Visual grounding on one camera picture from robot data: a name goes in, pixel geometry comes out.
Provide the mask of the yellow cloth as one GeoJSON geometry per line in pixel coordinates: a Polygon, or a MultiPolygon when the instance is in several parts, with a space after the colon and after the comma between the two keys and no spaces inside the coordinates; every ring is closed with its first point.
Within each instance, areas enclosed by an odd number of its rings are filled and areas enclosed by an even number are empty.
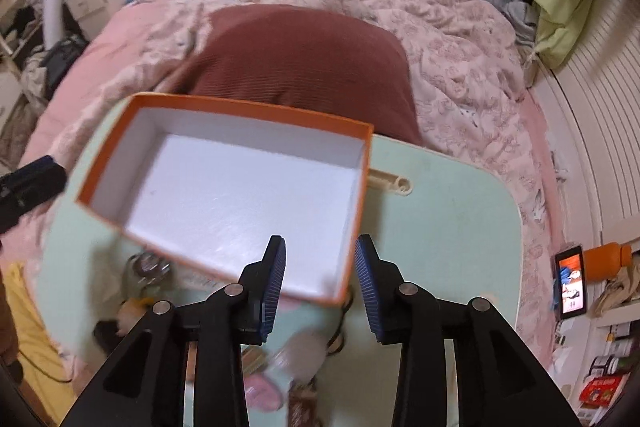
{"type": "Polygon", "coordinates": [[[5,263],[1,274],[1,306],[11,312],[14,324],[5,329],[1,319],[1,348],[10,346],[10,361],[20,363],[18,390],[27,404],[44,425],[58,426],[76,399],[73,371],[43,325],[27,289],[24,265],[5,263]]]}

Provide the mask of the smartphone with lit screen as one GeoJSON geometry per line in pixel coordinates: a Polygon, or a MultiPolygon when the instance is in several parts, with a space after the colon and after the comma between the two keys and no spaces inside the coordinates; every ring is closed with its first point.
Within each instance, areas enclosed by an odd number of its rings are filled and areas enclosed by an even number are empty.
{"type": "Polygon", "coordinates": [[[573,246],[553,258],[555,312],[560,321],[587,312],[587,288],[582,247],[573,246]]]}

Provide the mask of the white cosmetic tube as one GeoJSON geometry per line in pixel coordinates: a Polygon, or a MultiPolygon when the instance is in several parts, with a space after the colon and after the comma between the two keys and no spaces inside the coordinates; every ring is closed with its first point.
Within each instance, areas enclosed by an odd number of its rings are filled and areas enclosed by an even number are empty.
{"type": "Polygon", "coordinates": [[[370,169],[367,176],[367,186],[375,190],[392,193],[400,196],[408,196],[413,185],[408,178],[390,172],[370,169]]]}

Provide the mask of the brown small carton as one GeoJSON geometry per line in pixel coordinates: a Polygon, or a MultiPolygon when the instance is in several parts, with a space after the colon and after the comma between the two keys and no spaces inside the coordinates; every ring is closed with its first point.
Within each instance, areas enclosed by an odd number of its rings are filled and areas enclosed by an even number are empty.
{"type": "Polygon", "coordinates": [[[314,381],[301,384],[292,381],[288,388],[288,427],[318,427],[321,425],[318,416],[318,391],[314,381]]]}

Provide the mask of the pink floral duvet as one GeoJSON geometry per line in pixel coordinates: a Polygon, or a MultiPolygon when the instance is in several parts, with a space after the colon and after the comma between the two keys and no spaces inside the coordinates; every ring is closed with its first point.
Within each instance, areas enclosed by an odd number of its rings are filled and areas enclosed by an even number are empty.
{"type": "Polygon", "coordinates": [[[511,24],[483,0],[152,0],[119,10],[72,66],[23,154],[73,167],[106,113],[127,96],[203,87],[213,96],[318,109],[346,101],[337,83],[314,88],[269,76],[215,80],[223,22],[284,5],[339,15],[380,32],[401,74],[367,87],[376,132],[484,168],[506,184],[523,223],[523,275],[516,328],[542,362],[554,320],[546,261],[552,247],[544,187],[550,153],[537,131],[511,24]]]}

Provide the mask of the maroon corduroy pillow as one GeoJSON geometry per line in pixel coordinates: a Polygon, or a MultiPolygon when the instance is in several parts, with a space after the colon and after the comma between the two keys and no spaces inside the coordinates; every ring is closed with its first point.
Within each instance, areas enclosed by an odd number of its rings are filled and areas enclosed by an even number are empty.
{"type": "Polygon", "coordinates": [[[408,58],[391,32],[292,5],[229,6],[209,23],[203,49],[160,91],[313,110],[422,144],[408,58]]]}

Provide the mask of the silver perfume bottle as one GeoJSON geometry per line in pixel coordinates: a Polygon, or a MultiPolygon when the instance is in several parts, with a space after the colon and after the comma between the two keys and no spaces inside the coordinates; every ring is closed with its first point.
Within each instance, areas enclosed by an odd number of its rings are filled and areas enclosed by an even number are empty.
{"type": "Polygon", "coordinates": [[[125,263],[122,272],[122,291],[142,294],[146,288],[157,286],[171,273],[171,263],[153,251],[140,251],[125,263]]]}

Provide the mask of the orange cardboard box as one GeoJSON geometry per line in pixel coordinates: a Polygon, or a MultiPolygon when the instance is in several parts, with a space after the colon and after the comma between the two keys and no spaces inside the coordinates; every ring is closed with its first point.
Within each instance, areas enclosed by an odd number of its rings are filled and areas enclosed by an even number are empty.
{"type": "Polygon", "coordinates": [[[335,305],[352,272],[372,134],[309,110],[141,93],[77,199],[127,239],[223,281],[281,236],[284,295],[335,305]]]}

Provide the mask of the pink jelly toy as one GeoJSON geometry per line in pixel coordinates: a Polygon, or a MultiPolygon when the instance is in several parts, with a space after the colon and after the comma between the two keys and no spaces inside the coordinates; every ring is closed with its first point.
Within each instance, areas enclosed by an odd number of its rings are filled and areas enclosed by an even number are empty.
{"type": "Polygon", "coordinates": [[[254,373],[244,378],[246,406],[262,413],[272,413],[284,406],[282,392],[276,384],[262,373],[254,373]]]}

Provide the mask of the orange water bottle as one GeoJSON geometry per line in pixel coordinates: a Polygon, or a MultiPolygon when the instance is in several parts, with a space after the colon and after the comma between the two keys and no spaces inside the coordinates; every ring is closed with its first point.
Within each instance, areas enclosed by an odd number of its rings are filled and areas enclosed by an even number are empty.
{"type": "Polygon", "coordinates": [[[632,262],[630,245],[608,243],[582,253],[585,263],[585,279],[589,283],[612,280],[620,269],[632,262]]]}

